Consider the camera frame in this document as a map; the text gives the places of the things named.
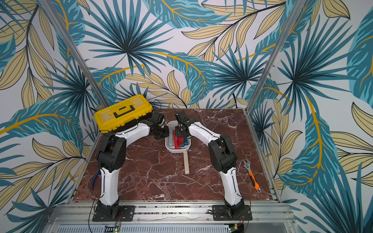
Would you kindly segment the red clip tool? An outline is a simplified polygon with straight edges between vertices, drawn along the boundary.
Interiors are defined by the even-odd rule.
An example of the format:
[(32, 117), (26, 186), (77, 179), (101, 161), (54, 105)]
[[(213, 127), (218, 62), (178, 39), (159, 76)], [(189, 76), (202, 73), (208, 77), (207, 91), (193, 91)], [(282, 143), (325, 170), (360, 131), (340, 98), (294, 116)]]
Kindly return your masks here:
[(184, 142), (184, 137), (177, 137), (177, 139), (178, 139), (178, 143), (179, 143), (179, 145), (180, 145), (182, 142)]
[(178, 143), (178, 139), (177, 139), (176, 131), (175, 130), (173, 130), (173, 144), (174, 144), (174, 148), (176, 150), (180, 149), (180, 145)]

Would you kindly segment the white plastic storage box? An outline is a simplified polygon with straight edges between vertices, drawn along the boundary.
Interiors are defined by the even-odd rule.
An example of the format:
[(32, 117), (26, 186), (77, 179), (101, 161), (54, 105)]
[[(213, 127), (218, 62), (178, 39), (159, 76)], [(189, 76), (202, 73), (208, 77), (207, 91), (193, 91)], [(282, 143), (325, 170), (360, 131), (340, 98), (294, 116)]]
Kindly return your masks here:
[(171, 153), (183, 153), (188, 151), (191, 146), (191, 139), (185, 137), (177, 137), (175, 127), (178, 126), (176, 120), (167, 123), (169, 127), (169, 136), (165, 139), (165, 146)]

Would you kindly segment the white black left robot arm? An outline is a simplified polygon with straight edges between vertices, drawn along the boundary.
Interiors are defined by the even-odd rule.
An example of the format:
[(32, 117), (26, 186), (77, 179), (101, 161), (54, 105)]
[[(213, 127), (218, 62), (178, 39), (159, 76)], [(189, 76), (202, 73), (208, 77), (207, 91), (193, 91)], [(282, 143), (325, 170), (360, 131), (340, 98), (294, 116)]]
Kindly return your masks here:
[(137, 140), (148, 136), (153, 136), (157, 140), (167, 138), (169, 127), (143, 120), (136, 124), (128, 123), (117, 130), (103, 134), (97, 156), (102, 176), (101, 204), (113, 206), (119, 201), (119, 171), (126, 159), (126, 149)]

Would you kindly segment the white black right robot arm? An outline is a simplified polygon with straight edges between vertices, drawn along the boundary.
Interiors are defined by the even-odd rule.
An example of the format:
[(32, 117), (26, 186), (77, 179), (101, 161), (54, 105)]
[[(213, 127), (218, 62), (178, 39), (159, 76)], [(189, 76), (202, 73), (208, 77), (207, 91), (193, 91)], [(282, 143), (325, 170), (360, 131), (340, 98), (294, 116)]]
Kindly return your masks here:
[(230, 207), (244, 205), (236, 176), (238, 157), (231, 137), (215, 133), (201, 122), (182, 116), (181, 113), (175, 117), (178, 122), (175, 129), (178, 137), (195, 137), (207, 145), (211, 164), (222, 180), (225, 204)]

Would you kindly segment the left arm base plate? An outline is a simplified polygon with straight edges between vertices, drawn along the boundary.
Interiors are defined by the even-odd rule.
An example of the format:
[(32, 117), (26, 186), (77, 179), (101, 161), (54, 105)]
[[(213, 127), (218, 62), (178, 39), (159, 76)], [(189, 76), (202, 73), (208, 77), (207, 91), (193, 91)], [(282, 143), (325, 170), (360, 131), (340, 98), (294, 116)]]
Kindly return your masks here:
[(93, 215), (93, 222), (123, 221), (131, 222), (134, 217), (135, 206), (112, 206), (100, 205), (96, 208)]

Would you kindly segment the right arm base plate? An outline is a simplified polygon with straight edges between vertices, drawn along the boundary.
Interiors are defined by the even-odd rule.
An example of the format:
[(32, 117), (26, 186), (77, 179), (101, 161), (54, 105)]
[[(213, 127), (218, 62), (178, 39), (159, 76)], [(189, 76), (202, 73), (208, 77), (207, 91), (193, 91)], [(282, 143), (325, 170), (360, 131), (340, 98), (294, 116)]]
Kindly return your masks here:
[(253, 216), (249, 205), (244, 205), (241, 210), (231, 210), (226, 205), (213, 205), (212, 215), (214, 221), (251, 221)]

